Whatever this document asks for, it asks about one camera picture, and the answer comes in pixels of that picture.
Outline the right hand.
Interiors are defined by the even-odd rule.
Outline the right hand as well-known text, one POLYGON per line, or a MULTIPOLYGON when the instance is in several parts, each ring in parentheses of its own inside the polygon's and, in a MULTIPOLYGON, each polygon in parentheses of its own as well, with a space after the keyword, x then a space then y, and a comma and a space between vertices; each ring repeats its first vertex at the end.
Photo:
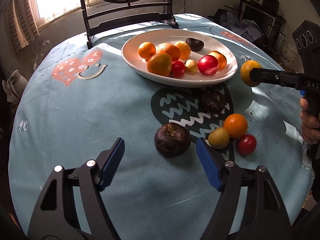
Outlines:
POLYGON ((300 100, 301 136, 310 145, 317 144, 320 139, 319 118, 309 112, 309 102, 305 97, 300 100))

